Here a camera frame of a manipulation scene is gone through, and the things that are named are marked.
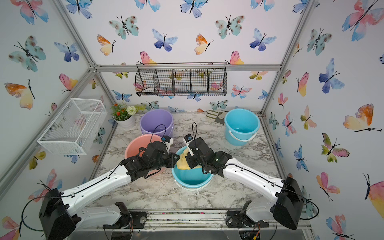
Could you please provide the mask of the yellow microfiber cloth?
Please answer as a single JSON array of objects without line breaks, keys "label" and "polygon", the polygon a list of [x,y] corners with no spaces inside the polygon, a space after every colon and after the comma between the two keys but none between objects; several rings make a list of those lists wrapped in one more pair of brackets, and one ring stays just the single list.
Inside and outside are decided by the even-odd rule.
[{"label": "yellow microfiber cloth", "polygon": [[191,170],[192,168],[189,167],[187,163],[186,156],[188,155],[189,150],[185,148],[182,153],[180,154],[180,159],[177,161],[177,168],[179,170]]}]

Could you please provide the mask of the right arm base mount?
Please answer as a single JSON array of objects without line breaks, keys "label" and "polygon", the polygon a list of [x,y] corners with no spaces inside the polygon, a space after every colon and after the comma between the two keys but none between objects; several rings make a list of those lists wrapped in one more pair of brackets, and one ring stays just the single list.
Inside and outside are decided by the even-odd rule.
[{"label": "right arm base mount", "polygon": [[225,223],[228,228],[268,228],[269,223],[264,222],[263,220],[255,222],[251,220],[245,213],[242,211],[227,211],[227,217]]}]

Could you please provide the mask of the beige patterned folded cloth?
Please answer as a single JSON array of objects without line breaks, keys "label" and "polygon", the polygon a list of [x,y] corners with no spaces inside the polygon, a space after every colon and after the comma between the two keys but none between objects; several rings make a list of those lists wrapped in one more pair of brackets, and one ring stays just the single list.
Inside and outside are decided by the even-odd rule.
[{"label": "beige patterned folded cloth", "polygon": [[221,125],[225,124],[225,116],[228,112],[222,110],[207,110],[206,118],[209,122],[218,123]]}]

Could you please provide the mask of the teal plastic bucket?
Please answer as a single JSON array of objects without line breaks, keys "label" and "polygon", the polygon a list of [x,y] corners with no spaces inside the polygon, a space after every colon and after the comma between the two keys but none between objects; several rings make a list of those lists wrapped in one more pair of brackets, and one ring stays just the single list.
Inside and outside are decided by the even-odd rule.
[{"label": "teal plastic bucket", "polygon": [[201,190],[214,177],[212,174],[203,174],[202,169],[179,170],[177,166],[172,169],[172,174],[176,184],[188,191]]},{"label": "teal plastic bucket", "polygon": [[225,116],[225,137],[234,146],[244,146],[252,141],[260,129],[259,117],[245,109],[233,109]]}]

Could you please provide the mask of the purple plastic bucket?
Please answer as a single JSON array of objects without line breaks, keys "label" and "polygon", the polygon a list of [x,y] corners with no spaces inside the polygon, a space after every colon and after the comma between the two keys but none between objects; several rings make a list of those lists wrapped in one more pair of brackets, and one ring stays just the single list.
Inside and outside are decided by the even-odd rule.
[{"label": "purple plastic bucket", "polygon": [[158,136],[173,137],[174,117],[166,110],[157,109],[144,114],[140,119],[140,129],[143,135],[154,134]]}]

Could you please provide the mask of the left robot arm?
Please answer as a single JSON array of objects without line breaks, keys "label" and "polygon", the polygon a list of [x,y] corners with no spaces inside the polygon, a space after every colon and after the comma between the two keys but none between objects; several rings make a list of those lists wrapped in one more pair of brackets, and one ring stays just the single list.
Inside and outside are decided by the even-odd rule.
[{"label": "left robot arm", "polygon": [[104,230],[129,228],[133,231],[141,218],[132,214],[124,203],[99,208],[87,206],[114,189],[140,178],[149,178],[162,168],[174,168],[180,157],[170,153],[172,144],[173,138],[165,136],[87,183],[63,192],[58,189],[48,191],[41,197],[43,202],[39,212],[44,237],[64,240],[77,230],[95,226],[102,226]]}]

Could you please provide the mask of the aluminium front rail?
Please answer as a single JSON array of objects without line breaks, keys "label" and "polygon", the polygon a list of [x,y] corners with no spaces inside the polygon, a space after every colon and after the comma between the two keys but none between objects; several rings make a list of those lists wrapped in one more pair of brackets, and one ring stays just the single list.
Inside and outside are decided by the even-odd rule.
[{"label": "aluminium front rail", "polygon": [[[129,212],[146,212],[147,221],[145,227],[139,230],[166,231],[166,230],[226,230],[225,220],[227,211],[247,211],[241,209],[216,209],[216,210],[129,210],[124,213],[116,206],[101,208],[86,208],[77,214],[81,221],[76,225],[76,231],[102,229],[103,225],[112,225],[117,222],[122,214]],[[269,223],[268,228],[259,229],[285,229],[286,226],[278,223],[272,217],[260,217],[255,222],[263,220]],[[240,230],[252,230],[257,228],[241,228]]]}]

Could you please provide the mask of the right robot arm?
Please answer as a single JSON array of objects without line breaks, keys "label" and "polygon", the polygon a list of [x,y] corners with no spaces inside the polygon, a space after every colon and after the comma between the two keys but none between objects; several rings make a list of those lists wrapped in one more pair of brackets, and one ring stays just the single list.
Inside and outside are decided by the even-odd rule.
[{"label": "right robot arm", "polygon": [[265,207],[252,207],[247,204],[246,216],[261,220],[261,214],[270,213],[280,225],[296,230],[302,218],[305,203],[310,202],[302,193],[298,183],[291,177],[273,178],[256,171],[223,151],[214,152],[202,138],[184,136],[189,151],[186,159],[192,169],[201,166],[204,174],[219,175],[237,181],[258,192],[267,199]]}]

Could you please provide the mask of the potted flower plant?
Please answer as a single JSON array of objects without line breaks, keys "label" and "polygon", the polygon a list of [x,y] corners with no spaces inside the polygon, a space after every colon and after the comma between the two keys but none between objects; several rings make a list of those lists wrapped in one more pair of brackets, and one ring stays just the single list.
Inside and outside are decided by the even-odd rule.
[{"label": "potted flower plant", "polygon": [[135,106],[126,106],[124,104],[114,104],[112,106],[113,118],[118,125],[128,131],[135,127],[135,114],[138,112]]}]

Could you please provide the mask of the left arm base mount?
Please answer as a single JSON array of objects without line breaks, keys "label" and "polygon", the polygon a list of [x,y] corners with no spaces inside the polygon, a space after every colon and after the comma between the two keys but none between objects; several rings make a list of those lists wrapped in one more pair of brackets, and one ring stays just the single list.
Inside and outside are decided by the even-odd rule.
[{"label": "left arm base mount", "polygon": [[130,229],[132,231],[139,230],[145,227],[146,221],[146,212],[129,212],[128,214],[122,214],[116,223],[112,225],[103,225],[103,229]]}]

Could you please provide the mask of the pink plastic bucket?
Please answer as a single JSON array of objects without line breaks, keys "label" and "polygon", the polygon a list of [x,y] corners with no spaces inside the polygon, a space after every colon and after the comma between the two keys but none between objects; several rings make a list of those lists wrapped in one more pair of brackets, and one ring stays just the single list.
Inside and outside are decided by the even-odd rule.
[{"label": "pink plastic bucket", "polygon": [[128,145],[126,149],[125,159],[136,156],[139,153],[139,148],[146,148],[149,143],[155,141],[162,142],[162,139],[157,135],[142,135],[140,137],[137,137]]}]

